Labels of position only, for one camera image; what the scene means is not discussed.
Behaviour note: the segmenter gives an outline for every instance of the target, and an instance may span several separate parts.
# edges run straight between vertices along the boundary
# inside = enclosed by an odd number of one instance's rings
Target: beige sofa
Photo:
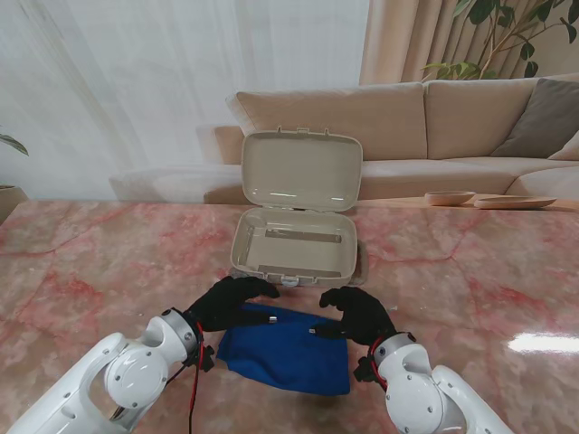
[[[557,79],[579,80],[579,73]],[[579,200],[579,161],[489,156],[517,123],[535,85],[536,79],[437,80],[350,90],[238,92],[228,104],[240,126],[204,134],[204,145],[219,150],[214,153],[218,161],[123,174],[111,184],[121,200],[201,202],[203,196],[206,203],[246,203],[239,167],[243,137],[281,126],[328,128],[357,138],[365,159],[360,199],[471,190]]]

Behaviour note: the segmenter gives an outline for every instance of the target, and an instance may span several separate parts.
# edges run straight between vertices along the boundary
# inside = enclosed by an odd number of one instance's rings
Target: wooden bowl
[[[424,195],[426,202],[431,206],[455,206],[467,202],[476,193],[474,192],[429,192]]]

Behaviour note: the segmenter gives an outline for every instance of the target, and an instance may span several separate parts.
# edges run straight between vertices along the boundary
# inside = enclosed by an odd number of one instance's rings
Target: case lid
[[[362,146],[352,137],[279,128],[243,140],[243,192],[258,205],[345,211],[361,174]]]

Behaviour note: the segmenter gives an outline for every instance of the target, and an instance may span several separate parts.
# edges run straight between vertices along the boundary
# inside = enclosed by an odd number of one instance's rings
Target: red cable
[[[378,373],[378,367],[376,366],[376,361],[374,359],[374,351],[376,350],[376,347],[380,345],[383,341],[384,341],[383,337],[380,336],[370,347],[370,366],[372,366],[372,371],[374,371],[374,375],[378,379],[378,382],[382,386],[382,389],[384,389],[384,392],[386,392],[388,390],[388,384],[386,383],[385,379],[382,378]]]
[[[197,397],[197,383],[199,382],[199,368],[201,363],[203,363],[204,345],[203,345],[203,328],[201,324],[197,323],[197,328],[199,329],[199,360],[197,361],[197,367],[195,369],[195,380],[193,382],[193,389],[191,390],[191,400],[189,401],[189,434],[192,431],[193,424],[193,408],[195,406],[195,398]]]

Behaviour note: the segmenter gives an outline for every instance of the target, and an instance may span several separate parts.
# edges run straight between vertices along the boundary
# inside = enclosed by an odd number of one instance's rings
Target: black glove
[[[314,325],[316,335],[345,337],[361,345],[372,345],[379,337],[396,335],[394,324],[377,298],[360,288],[334,288],[322,294],[320,307],[335,306],[344,312],[341,321]]]
[[[226,330],[233,326],[268,324],[270,314],[242,310],[249,298],[277,298],[280,292],[260,278],[223,278],[189,307],[183,316],[190,324],[199,322],[206,332]]]

